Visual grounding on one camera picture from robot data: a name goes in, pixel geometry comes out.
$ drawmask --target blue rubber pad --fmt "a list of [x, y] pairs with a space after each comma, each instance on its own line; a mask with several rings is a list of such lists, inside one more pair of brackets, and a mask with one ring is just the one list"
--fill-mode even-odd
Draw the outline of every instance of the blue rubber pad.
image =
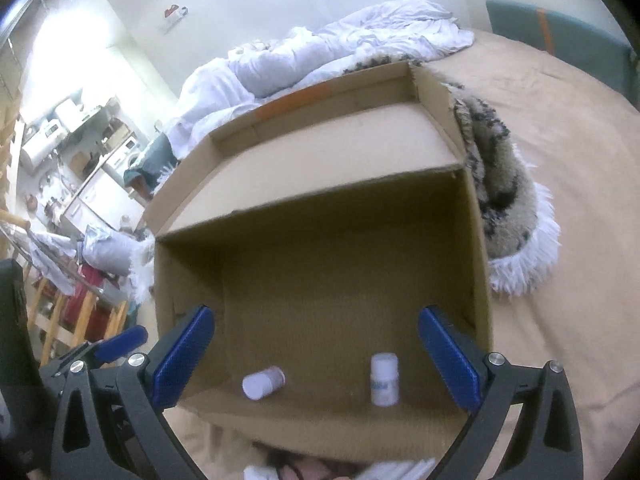
[[418, 334], [455, 403], [460, 408], [475, 412], [482, 404], [480, 377], [430, 308], [420, 313]]
[[99, 342], [94, 351], [94, 358], [99, 365], [113, 363], [146, 343], [147, 337], [146, 328], [140, 325], [133, 326], [117, 336]]
[[175, 406], [213, 337], [213, 312], [202, 307], [167, 352], [153, 376], [151, 405], [156, 410]]

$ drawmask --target bed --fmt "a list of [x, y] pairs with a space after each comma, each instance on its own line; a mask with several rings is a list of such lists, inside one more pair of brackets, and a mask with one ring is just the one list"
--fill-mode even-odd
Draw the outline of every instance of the bed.
[[[475, 31], [472, 47], [431, 66], [493, 105], [534, 179], [554, 194], [562, 243], [537, 290], [493, 297], [494, 348], [511, 362], [564, 364], [578, 411], [586, 480], [604, 478], [640, 423], [640, 113], [546, 52]], [[261, 455], [174, 408], [167, 417], [211, 478], [241, 478]], [[490, 478], [513, 431], [510, 414]]]

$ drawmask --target blue gripper pad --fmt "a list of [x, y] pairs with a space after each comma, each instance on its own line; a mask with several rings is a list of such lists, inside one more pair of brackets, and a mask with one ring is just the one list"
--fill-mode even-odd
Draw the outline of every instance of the blue gripper pad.
[[146, 328], [140, 325], [133, 326], [117, 336], [97, 343], [94, 358], [99, 365], [113, 363], [146, 343], [147, 337]]
[[475, 412], [482, 404], [486, 383], [480, 349], [458, 332], [437, 307], [421, 311], [418, 333], [455, 403]]
[[145, 384], [156, 410], [175, 406], [213, 337], [213, 312], [194, 308], [149, 352]]

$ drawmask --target teal fabric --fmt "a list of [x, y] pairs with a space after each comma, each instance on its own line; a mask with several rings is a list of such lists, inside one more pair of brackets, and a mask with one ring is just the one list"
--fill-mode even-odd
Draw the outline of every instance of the teal fabric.
[[[491, 28], [510, 40], [545, 50], [538, 8], [507, 0], [487, 0]], [[636, 55], [631, 46], [593, 25], [552, 10], [545, 11], [554, 55], [584, 70], [637, 103]]]

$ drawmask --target open cardboard box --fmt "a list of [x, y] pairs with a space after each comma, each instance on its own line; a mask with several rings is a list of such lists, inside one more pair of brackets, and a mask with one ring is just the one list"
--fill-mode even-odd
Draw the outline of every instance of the open cardboard box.
[[[486, 257], [450, 94], [405, 62], [342, 76], [213, 131], [149, 205], [160, 335], [194, 305], [216, 333], [181, 404], [289, 450], [440, 457], [466, 419], [417, 333], [439, 305], [490, 347]], [[401, 402], [370, 403], [399, 358]], [[258, 402], [246, 374], [277, 365]]]

